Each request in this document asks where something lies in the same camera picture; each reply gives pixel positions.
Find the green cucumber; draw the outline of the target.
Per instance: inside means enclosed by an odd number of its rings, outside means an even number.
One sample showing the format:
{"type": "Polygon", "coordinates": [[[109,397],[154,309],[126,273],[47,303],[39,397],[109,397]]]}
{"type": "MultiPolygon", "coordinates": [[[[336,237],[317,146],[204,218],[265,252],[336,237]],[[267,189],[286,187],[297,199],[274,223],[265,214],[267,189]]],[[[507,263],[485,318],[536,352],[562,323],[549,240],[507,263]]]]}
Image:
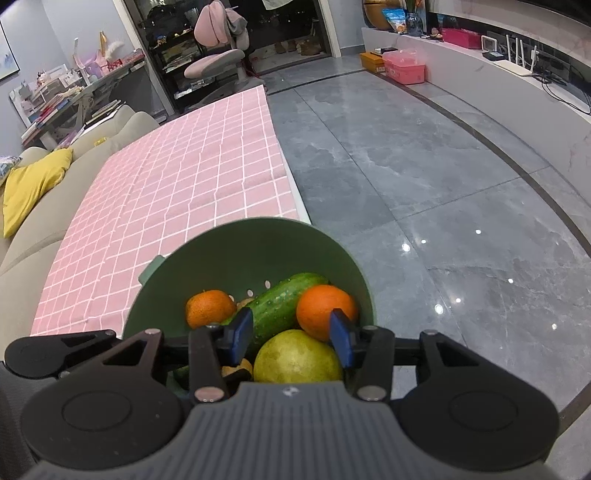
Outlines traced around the green cucumber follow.
{"type": "Polygon", "coordinates": [[[305,290],[317,285],[328,284],[328,278],[321,274],[294,274],[256,297],[235,302],[235,314],[218,324],[228,324],[240,310],[248,307],[253,316],[253,337],[250,350],[256,351],[273,336],[294,328],[297,302],[305,290]]]}

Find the blue snack bag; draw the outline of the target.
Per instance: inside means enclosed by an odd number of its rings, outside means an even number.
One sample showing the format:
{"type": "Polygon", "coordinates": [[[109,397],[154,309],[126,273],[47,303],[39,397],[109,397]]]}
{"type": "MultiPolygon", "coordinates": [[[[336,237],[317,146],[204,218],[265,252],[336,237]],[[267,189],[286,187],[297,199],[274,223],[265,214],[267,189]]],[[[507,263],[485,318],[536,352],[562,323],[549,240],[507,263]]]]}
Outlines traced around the blue snack bag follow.
{"type": "Polygon", "coordinates": [[[398,34],[407,33],[407,16],[406,11],[404,9],[385,8],[382,10],[382,14],[391,30],[398,34]]]}

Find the orange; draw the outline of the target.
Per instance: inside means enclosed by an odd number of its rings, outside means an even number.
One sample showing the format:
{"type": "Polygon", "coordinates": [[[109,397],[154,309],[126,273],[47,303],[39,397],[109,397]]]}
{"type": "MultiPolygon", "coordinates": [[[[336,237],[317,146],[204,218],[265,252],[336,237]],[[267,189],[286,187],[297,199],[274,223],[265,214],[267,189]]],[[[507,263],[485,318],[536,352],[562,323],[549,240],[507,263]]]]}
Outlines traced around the orange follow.
{"type": "Polygon", "coordinates": [[[342,310],[352,322],[359,319],[359,306],[353,296],[334,285],[317,285],[304,291],[297,302],[295,317],[301,329],[318,341],[329,341],[329,318],[342,310]]]}
{"type": "Polygon", "coordinates": [[[208,290],[192,296],[185,304],[185,320],[191,329],[222,323],[235,314],[236,305],[221,290],[208,290]]]}

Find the blue patterned cushion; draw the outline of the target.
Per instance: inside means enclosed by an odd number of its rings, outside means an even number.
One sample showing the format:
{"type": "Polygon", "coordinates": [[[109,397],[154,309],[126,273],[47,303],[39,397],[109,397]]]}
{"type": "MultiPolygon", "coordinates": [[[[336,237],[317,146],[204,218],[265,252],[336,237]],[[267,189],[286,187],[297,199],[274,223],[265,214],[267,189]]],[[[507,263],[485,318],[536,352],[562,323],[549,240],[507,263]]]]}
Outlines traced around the blue patterned cushion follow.
{"type": "Polygon", "coordinates": [[[0,157],[0,184],[3,184],[8,175],[15,169],[22,158],[20,156],[1,156],[0,157]]]}

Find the framed landscape painting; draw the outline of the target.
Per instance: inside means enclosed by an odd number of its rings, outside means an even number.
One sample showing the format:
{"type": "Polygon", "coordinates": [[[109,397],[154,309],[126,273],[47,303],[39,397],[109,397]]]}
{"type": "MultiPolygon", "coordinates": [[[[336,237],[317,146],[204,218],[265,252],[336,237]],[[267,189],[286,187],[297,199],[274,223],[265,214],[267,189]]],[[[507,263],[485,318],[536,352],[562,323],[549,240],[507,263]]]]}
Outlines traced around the framed landscape painting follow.
{"type": "Polygon", "coordinates": [[[18,62],[0,24],[0,80],[5,80],[20,71],[18,62]]]}

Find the beige sofa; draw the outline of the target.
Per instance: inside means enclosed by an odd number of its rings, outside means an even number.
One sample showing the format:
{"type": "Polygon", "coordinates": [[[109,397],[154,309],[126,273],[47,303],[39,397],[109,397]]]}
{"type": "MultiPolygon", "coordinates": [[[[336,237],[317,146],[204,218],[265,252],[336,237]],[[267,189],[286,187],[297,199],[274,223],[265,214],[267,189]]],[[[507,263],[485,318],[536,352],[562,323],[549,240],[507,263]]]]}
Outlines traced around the beige sofa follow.
{"type": "Polygon", "coordinates": [[[1,240],[1,348],[30,334],[42,290],[66,231],[104,163],[159,127],[149,114],[119,108],[70,145],[72,164],[14,236],[1,240]]]}

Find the yellow cushion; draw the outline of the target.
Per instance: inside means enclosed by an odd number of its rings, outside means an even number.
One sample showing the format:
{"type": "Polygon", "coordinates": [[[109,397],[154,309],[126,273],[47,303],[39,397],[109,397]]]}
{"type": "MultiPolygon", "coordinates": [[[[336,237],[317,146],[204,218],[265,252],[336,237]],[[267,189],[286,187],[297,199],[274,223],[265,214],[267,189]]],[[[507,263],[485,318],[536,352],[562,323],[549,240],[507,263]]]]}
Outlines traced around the yellow cushion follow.
{"type": "Polygon", "coordinates": [[[58,149],[8,175],[2,208],[4,238],[12,237],[38,201],[63,180],[72,159],[71,149],[58,149]]]}

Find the yellow-green pear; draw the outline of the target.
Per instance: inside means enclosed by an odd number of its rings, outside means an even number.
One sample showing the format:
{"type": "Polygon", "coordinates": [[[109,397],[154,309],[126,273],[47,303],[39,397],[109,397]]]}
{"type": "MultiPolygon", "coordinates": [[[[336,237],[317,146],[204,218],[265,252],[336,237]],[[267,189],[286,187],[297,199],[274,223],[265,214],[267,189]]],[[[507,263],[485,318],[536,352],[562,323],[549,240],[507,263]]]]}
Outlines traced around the yellow-green pear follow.
{"type": "Polygon", "coordinates": [[[296,384],[342,380],[335,349],[303,330],[285,330],[263,344],[253,363],[257,383],[296,384]]]}

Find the pink plastic storage box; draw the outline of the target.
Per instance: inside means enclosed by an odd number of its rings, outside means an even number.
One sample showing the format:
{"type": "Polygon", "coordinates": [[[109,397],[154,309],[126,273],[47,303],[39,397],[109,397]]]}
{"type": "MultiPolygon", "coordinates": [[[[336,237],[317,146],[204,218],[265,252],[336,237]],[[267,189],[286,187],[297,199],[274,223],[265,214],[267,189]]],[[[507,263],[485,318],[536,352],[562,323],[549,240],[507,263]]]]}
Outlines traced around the pink plastic storage box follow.
{"type": "Polygon", "coordinates": [[[416,50],[396,50],[383,54],[386,75],[402,85],[425,82],[426,64],[416,50]]]}

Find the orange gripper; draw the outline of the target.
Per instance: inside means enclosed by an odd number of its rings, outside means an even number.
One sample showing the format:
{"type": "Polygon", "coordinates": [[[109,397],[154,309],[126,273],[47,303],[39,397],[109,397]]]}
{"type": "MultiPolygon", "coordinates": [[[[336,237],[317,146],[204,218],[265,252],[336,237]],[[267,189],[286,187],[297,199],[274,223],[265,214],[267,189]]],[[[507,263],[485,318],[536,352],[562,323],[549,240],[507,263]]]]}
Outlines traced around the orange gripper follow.
{"type": "Polygon", "coordinates": [[[242,361],[238,364],[238,366],[223,366],[221,368],[221,375],[223,377],[228,377],[229,375],[241,371],[248,372],[249,376],[252,376],[252,363],[250,363],[249,360],[247,360],[246,358],[243,358],[242,361]]]}

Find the yellow box on floor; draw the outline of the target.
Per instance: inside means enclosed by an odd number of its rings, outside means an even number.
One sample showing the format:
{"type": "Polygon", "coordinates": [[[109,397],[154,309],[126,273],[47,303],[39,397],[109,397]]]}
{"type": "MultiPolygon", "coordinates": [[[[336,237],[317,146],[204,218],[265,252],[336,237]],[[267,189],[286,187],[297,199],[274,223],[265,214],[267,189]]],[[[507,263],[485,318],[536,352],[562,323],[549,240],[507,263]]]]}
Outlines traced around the yellow box on floor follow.
{"type": "Polygon", "coordinates": [[[374,74],[382,74],[386,71],[385,62],[381,54],[376,52],[363,52],[360,54],[363,69],[374,74]]]}

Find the white wifi router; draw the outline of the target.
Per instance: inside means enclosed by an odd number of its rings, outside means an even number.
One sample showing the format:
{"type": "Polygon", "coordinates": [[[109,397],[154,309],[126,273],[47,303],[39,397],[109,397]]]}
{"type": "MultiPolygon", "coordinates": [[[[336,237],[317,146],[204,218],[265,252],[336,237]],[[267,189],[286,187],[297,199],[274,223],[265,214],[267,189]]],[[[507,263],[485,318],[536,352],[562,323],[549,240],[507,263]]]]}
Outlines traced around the white wifi router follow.
{"type": "Polygon", "coordinates": [[[497,65],[519,77],[532,77],[539,60],[537,45],[526,45],[520,38],[506,36],[505,58],[498,61],[497,65]]]}

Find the cluttered desk with books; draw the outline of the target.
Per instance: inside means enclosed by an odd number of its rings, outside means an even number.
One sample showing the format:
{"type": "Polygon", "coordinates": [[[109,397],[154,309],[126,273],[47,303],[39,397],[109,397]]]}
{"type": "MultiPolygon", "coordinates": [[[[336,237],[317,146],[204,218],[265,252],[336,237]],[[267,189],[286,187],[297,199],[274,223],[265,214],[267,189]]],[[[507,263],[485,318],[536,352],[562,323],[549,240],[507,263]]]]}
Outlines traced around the cluttered desk with books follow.
{"type": "Polygon", "coordinates": [[[73,132],[95,122],[112,103],[110,97],[120,81],[145,66],[145,54],[137,48],[126,56],[118,50],[120,41],[100,35],[94,56],[83,60],[74,40],[74,66],[62,64],[42,71],[34,82],[22,82],[9,93],[9,100],[24,124],[21,145],[40,143],[55,148],[73,132]]]}

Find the pink checkered tablecloth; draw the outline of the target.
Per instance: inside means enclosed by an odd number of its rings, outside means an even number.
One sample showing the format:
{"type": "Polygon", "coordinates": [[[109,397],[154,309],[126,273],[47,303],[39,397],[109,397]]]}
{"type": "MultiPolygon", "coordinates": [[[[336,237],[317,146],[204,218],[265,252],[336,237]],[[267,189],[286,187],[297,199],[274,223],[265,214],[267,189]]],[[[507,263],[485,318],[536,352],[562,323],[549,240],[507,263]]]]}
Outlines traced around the pink checkered tablecloth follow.
{"type": "Polygon", "coordinates": [[[43,288],[35,335],[121,332],[156,257],[249,217],[308,220],[266,90],[212,103],[112,155],[82,200],[43,288]]]}

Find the pink office chair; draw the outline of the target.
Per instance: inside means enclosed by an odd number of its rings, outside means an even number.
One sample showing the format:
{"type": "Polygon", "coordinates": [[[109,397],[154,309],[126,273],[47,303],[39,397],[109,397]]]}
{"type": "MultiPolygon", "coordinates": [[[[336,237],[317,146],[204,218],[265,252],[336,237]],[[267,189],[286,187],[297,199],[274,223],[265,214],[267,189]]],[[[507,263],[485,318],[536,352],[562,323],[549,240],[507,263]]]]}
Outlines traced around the pink office chair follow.
{"type": "Polygon", "coordinates": [[[221,1],[201,9],[193,30],[197,43],[209,49],[228,47],[221,53],[206,55],[184,70],[189,80],[206,80],[223,73],[229,67],[238,71],[238,79],[245,80],[243,66],[245,51],[249,49],[247,22],[235,9],[225,7],[221,1]]]}

